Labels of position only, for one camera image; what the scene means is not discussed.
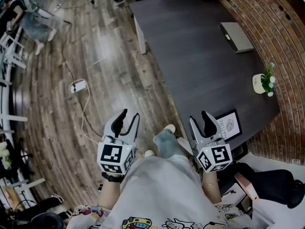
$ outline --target desk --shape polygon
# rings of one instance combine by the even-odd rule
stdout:
[[[131,4],[161,69],[189,141],[189,117],[202,123],[201,111],[219,116],[237,110],[242,134],[236,148],[279,113],[276,96],[256,94],[252,77],[264,64],[253,52],[235,54],[218,25],[235,22],[217,0],[143,0]]]

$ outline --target red brick wall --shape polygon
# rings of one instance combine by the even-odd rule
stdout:
[[[264,63],[276,64],[275,90],[281,113],[248,141],[250,151],[304,165],[305,25],[286,0],[219,1],[241,24]]]

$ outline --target wooden floor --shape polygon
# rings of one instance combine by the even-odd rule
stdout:
[[[35,56],[35,44],[24,36],[22,44],[29,54],[27,69],[14,75],[15,114],[28,117],[16,124],[15,139],[23,137],[27,150],[34,154],[33,179],[44,177],[36,194],[46,198],[52,192],[63,196],[68,206],[97,201],[101,172],[95,160],[97,146],[81,134],[81,107],[69,91],[74,79],[85,79],[91,99],[86,113],[93,128],[102,135],[107,120],[127,108],[125,123],[140,114],[136,140],[138,155],[154,149],[152,138],[169,123],[181,135],[180,120],[152,53],[139,53],[134,21],[128,4],[113,7],[112,0],[50,0],[45,6],[72,22],[63,25],[51,43]],[[64,46],[64,57],[61,49]],[[84,105],[88,93],[78,94]],[[87,123],[85,133],[99,141]]]

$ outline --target white flower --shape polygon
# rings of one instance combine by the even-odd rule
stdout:
[[[275,77],[274,76],[270,77],[270,82],[275,83]]]

